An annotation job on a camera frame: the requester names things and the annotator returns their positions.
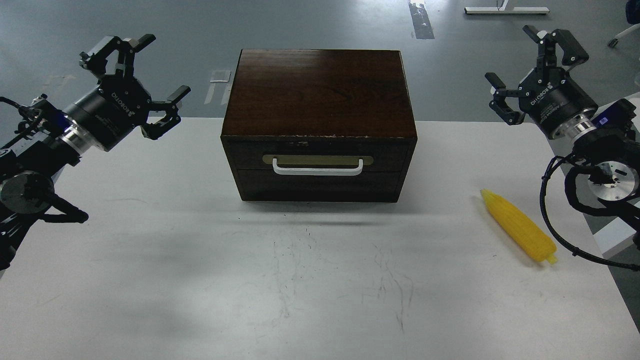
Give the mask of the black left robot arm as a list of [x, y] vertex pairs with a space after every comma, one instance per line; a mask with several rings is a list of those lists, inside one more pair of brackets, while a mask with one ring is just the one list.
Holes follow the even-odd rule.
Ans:
[[55, 107], [44, 94], [30, 105], [1, 98], [22, 117], [14, 138], [1, 146], [2, 271], [10, 268], [37, 221], [82, 224], [89, 219], [55, 191], [55, 180], [65, 166], [76, 166], [90, 148], [112, 150], [135, 128], [155, 141], [181, 122], [179, 103], [190, 93], [189, 86], [155, 101], [134, 76], [135, 55], [155, 38], [106, 36], [89, 52], [80, 53], [80, 66], [96, 77], [97, 84], [66, 109]]

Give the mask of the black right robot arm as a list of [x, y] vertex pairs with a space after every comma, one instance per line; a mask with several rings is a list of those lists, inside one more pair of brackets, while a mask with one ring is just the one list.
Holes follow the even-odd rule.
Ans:
[[639, 197], [635, 106], [619, 99], [598, 112], [597, 103], [570, 76], [589, 55], [569, 30], [547, 32], [530, 25], [522, 30], [537, 45], [535, 66], [515, 89], [496, 73], [486, 73], [490, 109], [510, 126], [530, 117], [548, 139], [567, 138], [580, 162], [566, 176], [570, 205], [594, 217], [620, 218], [638, 231], [639, 210], [631, 204]]

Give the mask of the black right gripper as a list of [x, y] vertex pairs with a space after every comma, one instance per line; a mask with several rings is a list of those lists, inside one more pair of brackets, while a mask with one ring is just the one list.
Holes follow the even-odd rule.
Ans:
[[[597, 103], [569, 75], [590, 55], [569, 30], [547, 32], [532, 25], [524, 25], [522, 30], [537, 44], [535, 67], [519, 83], [519, 89], [507, 89], [496, 73], [485, 73], [493, 94], [489, 108], [509, 126], [521, 125], [527, 114], [547, 139], [557, 139], [562, 137], [561, 125], [580, 114], [592, 117], [598, 109]], [[519, 98], [522, 112], [512, 109], [507, 98]]]

